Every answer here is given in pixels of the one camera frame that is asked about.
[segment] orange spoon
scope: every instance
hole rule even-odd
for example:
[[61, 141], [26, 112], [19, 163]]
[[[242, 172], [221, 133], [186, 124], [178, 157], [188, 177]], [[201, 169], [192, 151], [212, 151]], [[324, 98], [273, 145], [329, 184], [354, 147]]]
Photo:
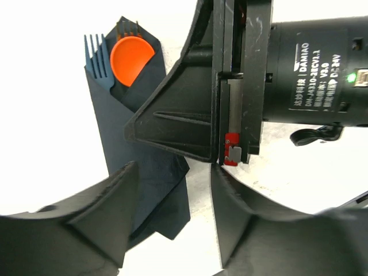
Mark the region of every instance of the orange spoon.
[[115, 77], [125, 86], [131, 87], [154, 54], [155, 50], [144, 39], [137, 36], [124, 37], [111, 51], [110, 64]]

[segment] dark blue napkin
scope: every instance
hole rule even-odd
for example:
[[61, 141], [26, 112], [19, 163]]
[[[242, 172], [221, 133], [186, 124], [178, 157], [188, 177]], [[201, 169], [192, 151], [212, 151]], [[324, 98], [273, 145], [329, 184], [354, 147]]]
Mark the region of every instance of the dark blue napkin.
[[99, 86], [86, 72], [109, 174], [128, 162], [139, 165], [141, 192], [133, 222], [135, 231], [176, 185], [185, 181], [185, 158], [124, 140], [124, 125], [133, 112]]

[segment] white background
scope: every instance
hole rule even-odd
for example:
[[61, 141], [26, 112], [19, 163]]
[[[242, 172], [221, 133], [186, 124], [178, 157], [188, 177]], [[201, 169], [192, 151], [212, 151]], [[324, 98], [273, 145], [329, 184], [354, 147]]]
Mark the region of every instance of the white background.
[[[121, 15], [179, 57], [195, 0], [2, 1], [0, 3], [0, 214], [34, 212], [107, 177], [83, 66], [83, 35]], [[365, 16], [368, 1], [275, 0], [274, 21]], [[232, 172], [267, 196], [305, 212], [338, 206], [367, 190], [368, 130], [295, 148], [299, 126], [266, 124], [261, 155]], [[190, 161], [192, 221], [175, 241], [153, 235], [129, 251], [123, 275], [211, 276], [220, 269], [208, 165]]]

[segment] fork tines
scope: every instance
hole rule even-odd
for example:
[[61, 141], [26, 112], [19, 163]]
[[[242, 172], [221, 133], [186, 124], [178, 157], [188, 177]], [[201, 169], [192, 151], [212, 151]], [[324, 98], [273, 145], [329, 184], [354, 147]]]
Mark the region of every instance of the fork tines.
[[138, 21], [136, 21], [136, 23], [133, 23], [132, 21], [122, 21], [121, 26], [122, 32], [120, 32], [120, 22], [116, 23], [117, 41], [127, 36], [137, 36], [142, 38]]
[[95, 35], [96, 41], [93, 42], [92, 34], [90, 34], [90, 44], [92, 50], [92, 59], [90, 57], [90, 51], [87, 42], [87, 36], [85, 35], [85, 53], [86, 53], [86, 69], [92, 74], [95, 79], [111, 78], [113, 73], [109, 61], [109, 53], [106, 45], [106, 39], [104, 35], [101, 35], [101, 44], [99, 43], [98, 35]]

